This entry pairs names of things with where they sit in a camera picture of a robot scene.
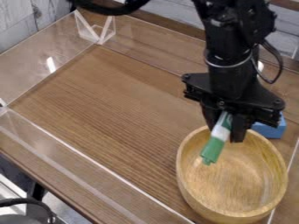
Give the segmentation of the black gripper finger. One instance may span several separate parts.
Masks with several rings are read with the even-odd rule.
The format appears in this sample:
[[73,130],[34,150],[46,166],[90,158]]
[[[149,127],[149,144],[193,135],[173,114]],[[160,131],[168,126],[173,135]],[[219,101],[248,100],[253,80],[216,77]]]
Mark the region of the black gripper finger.
[[203,103],[200,107],[205,123],[208,125],[209,130],[212,130],[220,118],[221,109],[216,104],[212,103]]
[[247,130],[251,128],[252,119],[248,115],[235,114],[232,116],[229,141],[232,143],[241,143],[247,134]]

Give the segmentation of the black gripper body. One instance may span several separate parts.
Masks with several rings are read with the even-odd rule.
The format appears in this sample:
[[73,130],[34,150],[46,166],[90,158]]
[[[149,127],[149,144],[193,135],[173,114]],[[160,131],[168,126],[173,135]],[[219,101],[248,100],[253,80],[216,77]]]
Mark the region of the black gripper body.
[[211,90],[211,78],[207,73],[187,73],[181,76],[185,85],[184,97],[203,103],[212,103],[232,115],[251,117],[252,122],[263,123],[273,128],[280,122],[280,112],[285,102],[253,80],[237,99],[229,99]]

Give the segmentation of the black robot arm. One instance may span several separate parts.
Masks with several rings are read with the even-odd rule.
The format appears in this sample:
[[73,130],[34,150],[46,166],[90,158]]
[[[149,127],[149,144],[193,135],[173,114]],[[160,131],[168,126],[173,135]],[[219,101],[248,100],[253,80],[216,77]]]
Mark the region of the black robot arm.
[[259,49],[280,59],[267,41],[275,31],[276,14],[265,0],[191,0],[204,26],[205,73],[187,73],[184,97],[196,101],[209,128],[223,112],[232,116],[229,141],[240,143],[253,123],[276,127],[284,100],[264,85],[267,78],[257,69]]

